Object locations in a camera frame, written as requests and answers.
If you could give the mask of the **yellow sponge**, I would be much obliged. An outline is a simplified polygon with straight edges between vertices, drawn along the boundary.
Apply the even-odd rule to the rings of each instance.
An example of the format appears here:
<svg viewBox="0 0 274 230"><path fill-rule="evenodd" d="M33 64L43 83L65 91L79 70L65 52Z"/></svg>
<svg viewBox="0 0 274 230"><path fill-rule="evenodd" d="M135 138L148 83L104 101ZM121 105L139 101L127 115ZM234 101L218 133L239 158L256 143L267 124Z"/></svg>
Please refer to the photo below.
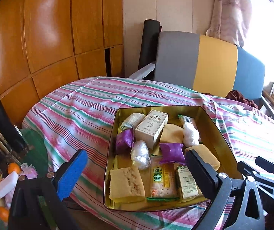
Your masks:
<svg viewBox="0 0 274 230"><path fill-rule="evenodd" d="M210 150L203 144L187 147L184 150L184 153L186 154L188 151L194 150L197 152L197 154L203 159L205 163L208 163L211 165L211 167L215 170L218 171L220 167L220 162L218 159L210 152Z"/></svg>
<svg viewBox="0 0 274 230"><path fill-rule="evenodd" d="M166 124L163 128L160 143L182 143L183 128L174 124Z"/></svg>

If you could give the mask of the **gold tin box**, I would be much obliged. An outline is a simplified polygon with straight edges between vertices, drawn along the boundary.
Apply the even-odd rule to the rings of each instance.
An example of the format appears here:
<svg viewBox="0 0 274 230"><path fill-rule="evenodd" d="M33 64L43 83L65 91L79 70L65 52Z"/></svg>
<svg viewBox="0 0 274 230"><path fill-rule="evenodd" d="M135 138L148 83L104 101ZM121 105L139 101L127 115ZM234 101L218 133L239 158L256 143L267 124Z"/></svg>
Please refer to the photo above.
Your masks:
<svg viewBox="0 0 274 230"><path fill-rule="evenodd" d="M228 143L203 107L118 109L109 140L104 206L149 212L203 202L185 164L189 149L197 151L215 171L242 178Z"/></svg>

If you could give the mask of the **small green white box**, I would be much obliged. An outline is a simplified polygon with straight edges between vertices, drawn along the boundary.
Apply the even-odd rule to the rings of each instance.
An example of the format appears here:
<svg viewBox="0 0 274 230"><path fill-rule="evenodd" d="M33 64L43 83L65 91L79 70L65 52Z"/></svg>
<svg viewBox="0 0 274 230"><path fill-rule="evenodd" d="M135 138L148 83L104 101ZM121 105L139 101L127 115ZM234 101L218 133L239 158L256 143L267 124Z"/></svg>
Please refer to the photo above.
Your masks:
<svg viewBox="0 0 274 230"><path fill-rule="evenodd" d="M191 201L202 195L195 179L186 166L180 165L176 168L176 185L180 202Z"/></svg>

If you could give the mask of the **white oval case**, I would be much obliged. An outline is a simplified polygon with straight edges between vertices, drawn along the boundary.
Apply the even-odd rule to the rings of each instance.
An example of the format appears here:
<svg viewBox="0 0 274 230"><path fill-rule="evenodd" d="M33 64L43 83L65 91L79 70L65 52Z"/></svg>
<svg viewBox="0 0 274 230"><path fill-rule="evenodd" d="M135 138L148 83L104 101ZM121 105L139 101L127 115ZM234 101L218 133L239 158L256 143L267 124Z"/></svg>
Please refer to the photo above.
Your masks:
<svg viewBox="0 0 274 230"><path fill-rule="evenodd" d="M0 199L15 188L17 181L18 173L13 171L0 182Z"/></svg>

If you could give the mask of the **large white medicine box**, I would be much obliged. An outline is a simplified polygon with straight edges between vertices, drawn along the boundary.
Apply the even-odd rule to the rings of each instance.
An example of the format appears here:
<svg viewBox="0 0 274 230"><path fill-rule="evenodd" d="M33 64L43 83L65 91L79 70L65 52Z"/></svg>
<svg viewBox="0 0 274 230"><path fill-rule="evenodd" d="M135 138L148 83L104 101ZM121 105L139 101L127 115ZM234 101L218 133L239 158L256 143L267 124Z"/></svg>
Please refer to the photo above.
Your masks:
<svg viewBox="0 0 274 230"><path fill-rule="evenodd" d="M135 129L135 139L142 140L149 149L158 143L164 126L169 118L168 113L151 110Z"/></svg>

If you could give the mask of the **purple snack packet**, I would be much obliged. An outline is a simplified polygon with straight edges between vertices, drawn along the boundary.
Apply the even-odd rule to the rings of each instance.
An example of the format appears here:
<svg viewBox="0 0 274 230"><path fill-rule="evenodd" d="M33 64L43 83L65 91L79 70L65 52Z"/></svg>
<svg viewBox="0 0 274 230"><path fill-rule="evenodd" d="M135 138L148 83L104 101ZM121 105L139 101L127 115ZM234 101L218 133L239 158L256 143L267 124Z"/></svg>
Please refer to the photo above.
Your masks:
<svg viewBox="0 0 274 230"><path fill-rule="evenodd" d="M160 164L165 163L180 163L186 165L185 157L183 154L182 143L160 143L159 147L162 154Z"/></svg>
<svg viewBox="0 0 274 230"><path fill-rule="evenodd" d="M116 136L116 155L126 153L133 148L134 132L126 129Z"/></svg>

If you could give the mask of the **black rolled mat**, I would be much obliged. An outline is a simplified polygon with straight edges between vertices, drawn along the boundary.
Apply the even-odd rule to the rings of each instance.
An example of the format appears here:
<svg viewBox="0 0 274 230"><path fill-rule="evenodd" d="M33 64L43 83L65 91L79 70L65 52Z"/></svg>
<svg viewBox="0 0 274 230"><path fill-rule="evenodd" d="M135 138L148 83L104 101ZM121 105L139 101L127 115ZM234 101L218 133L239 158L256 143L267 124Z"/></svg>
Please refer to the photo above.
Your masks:
<svg viewBox="0 0 274 230"><path fill-rule="evenodd" d="M138 70L155 62L160 32L159 21L153 19L144 21Z"/></svg>

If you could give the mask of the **wooden wardrobe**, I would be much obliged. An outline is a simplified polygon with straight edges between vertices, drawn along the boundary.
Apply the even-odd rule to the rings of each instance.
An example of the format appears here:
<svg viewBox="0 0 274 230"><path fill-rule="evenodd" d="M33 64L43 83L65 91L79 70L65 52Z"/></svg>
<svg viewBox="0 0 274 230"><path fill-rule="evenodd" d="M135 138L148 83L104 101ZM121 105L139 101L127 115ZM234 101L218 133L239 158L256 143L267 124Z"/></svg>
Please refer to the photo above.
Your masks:
<svg viewBox="0 0 274 230"><path fill-rule="evenodd" d="M124 72L122 0L0 0L0 99L14 125L62 85Z"/></svg>

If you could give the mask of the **yellow sponge block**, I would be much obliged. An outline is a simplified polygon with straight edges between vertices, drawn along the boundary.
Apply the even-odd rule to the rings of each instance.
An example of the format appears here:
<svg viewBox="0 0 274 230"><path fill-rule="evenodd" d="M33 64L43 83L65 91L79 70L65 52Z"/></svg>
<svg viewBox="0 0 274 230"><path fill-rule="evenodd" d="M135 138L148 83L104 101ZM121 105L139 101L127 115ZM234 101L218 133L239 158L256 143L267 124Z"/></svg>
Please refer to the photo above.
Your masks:
<svg viewBox="0 0 274 230"><path fill-rule="evenodd" d="M145 199L144 184L136 166L114 169L109 174L109 198L114 203L140 202Z"/></svg>

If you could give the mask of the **white plastic ball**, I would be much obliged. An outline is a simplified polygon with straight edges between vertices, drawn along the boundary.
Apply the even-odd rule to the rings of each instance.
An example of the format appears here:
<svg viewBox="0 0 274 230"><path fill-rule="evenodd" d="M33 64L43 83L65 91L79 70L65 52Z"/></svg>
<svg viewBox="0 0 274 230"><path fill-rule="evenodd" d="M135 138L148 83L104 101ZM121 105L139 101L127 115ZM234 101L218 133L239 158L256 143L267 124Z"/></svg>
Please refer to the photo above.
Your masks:
<svg viewBox="0 0 274 230"><path fill-rule="evenodd" d="M151 158L148 147L143 140L134 143L130 152L131 161L138 170L145 170L151 166Z"/></svg>
<svg viewBox="0 0 274 230"><path fill-rule="evenodd" d="M183 144L186 147L199 145L199 131L189 122L183 124Z"/></svg>

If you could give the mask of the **yellow green biscuit packet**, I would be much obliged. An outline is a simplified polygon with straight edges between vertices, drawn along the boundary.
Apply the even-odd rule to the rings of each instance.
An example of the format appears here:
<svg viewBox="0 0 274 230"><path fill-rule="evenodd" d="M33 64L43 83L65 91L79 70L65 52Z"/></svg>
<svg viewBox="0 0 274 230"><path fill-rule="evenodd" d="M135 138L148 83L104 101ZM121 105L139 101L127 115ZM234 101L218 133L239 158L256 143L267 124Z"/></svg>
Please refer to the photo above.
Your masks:
<svg viewBox="0 0 274 230"><path fill-rule="evenodd" d="M152 163L150 178L151 183L147 199L162 201L178 199L175 171L172 163Z"/></svg>

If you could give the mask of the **cracker packet green ends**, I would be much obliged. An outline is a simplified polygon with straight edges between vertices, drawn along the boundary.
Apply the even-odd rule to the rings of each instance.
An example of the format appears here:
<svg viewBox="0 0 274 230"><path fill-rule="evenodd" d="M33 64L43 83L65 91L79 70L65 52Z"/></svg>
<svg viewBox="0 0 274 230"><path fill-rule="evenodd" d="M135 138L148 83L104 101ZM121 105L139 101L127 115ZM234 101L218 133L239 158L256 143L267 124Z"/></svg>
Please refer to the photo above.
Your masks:
<svg viewBox="0 0 274 230"><path fill-rule="evenodd" d="M179 114L178 119L182 125L188 122L192 124L196 130L198 129L194 118Z"/></svg>

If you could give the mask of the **dark red cloth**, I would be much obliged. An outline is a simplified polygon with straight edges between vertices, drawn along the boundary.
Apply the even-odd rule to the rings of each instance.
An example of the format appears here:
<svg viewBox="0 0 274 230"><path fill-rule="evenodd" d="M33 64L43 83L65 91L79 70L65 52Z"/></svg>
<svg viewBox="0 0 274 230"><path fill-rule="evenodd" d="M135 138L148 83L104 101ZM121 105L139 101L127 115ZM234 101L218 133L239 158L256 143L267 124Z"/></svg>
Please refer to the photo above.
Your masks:
<svg viewBox="0 0 274 230"><path fill-rule="evenodd" d="M253 108L256 108L256 109L259 109L259 107L255 104L255 102L253 100L249 100L247 98L245 98L241 92L239 92L238 90L232 90L230 91L226 97L226 99L229 99L229 100L233 100L233 101L238 101L240 103L243 103L243 104L246 104L246 105L249 105Z"/></svg>

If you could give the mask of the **black bottle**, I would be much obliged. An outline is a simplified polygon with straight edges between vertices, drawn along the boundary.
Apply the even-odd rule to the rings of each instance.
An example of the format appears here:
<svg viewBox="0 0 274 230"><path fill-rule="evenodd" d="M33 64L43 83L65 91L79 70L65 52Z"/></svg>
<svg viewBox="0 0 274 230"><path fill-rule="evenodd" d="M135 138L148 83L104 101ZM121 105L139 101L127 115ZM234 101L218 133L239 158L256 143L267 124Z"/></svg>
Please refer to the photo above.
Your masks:
<svg viewBox="0 0 274 230"><path fill-rule="evenodd" d="M3 104L0 100L0 132L8 142L10 147L16 152L21 153L27 147L27 143L24 141L22 136L15 129L14 125L11 123Z"/></svg>

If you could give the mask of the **beige bandage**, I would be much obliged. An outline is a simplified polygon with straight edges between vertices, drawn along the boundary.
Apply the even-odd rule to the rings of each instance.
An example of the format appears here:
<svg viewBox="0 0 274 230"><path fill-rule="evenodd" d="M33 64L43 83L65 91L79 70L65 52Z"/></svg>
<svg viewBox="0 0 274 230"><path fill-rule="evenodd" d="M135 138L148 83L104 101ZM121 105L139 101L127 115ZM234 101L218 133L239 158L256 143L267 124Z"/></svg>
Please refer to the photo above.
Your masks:
<svg viewBox="0 0 274 230"><path fill-rule="evenodd" d="M135 128L143 121L145 117L146 116L142 113L132 113L122 122L120 126L121 131L127 129L135 130Z"/></svg>

